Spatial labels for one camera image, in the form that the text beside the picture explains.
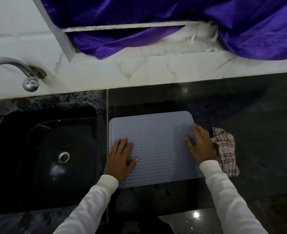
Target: sink drain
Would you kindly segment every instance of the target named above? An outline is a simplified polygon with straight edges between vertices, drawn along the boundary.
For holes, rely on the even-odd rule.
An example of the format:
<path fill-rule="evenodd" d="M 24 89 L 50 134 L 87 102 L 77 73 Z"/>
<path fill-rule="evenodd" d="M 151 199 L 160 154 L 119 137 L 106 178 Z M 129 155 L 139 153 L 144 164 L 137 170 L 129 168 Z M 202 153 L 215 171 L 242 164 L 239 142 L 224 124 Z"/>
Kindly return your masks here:
<path fill-rule="evenodd" d="M 58 156 L 58 163 L 66 164 L 70 159 L 70 154 L 68 152 L 60 152 Z"/>

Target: black sink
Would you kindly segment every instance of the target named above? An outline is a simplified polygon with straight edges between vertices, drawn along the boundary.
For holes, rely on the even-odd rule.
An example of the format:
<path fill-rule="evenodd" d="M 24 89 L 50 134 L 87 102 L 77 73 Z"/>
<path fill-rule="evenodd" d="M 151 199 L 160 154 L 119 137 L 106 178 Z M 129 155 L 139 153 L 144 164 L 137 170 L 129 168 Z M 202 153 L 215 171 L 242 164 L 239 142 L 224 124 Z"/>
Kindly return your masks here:
<path fill-rule="evenodd" d="M 61 151 L 70 154 L 64 165 Z M 105 159 L 103 113 L 90 103 L 12 110 L 0 119 L 0 214 L 78 203 Z"/>
<path fill-rule="evenodd" d="M 97 119 L 54 120 L 28 134 L 17 175 L 22 207 L 78 203 L 95 183 Z"/>

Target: wavy ridge pattern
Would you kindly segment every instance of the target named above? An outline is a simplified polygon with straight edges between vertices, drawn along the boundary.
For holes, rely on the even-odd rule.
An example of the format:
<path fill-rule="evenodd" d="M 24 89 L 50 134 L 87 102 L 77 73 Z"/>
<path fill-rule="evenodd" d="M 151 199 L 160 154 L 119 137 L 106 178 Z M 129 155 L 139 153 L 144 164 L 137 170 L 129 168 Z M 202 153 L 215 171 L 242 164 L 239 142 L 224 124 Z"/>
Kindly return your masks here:
<path fill-rule="evenodd" d="M 113 118 L 109 123 L 109 147 L 127 136 L 134 142 L 129 159 L 139 158 L 118 188 L 204 177 L 185 144 L 193 124 L 187 111 Z"/>

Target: white sleeve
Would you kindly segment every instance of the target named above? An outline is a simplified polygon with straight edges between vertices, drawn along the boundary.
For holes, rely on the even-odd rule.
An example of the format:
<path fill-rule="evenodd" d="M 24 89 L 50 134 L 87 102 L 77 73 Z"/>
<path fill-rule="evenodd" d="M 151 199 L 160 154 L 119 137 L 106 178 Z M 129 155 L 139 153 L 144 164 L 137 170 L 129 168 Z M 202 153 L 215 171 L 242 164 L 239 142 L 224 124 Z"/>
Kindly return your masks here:
<path fill-rule="evenodd" d="M 268 234 L 215 160 L 200 164 L 224 234 Z"/>
<path fill-rule="evenodd" d="M 117 187 L 116 178 L 102 175 L 54 234 L 94 234 Z"/>

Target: faucet spout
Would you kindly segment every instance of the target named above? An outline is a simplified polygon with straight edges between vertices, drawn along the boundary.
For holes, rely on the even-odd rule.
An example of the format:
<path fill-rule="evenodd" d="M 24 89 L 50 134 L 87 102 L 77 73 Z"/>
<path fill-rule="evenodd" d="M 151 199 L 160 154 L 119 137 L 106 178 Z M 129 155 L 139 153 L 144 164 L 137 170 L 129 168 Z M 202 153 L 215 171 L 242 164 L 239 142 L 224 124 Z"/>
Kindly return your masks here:
<path fill-rule="evenodd" d="M 44 78 L 46 76 L 46 73 L 43 69 L 31 66 L 33 69 L 36 69 L 36 71 L 34 71 L 31 69 L 30 66 L 28 66 L 24 62 L 21 62 L 14 58 L 0 57 L 0 65 L 4 64 L 9 64 L 18 67 L 27 76 L 27 78 L 23 81 L 22 86 L 26 91 L 29 92 L 36 91 L 40 85 L 38 83 L 39 78 Z"/>

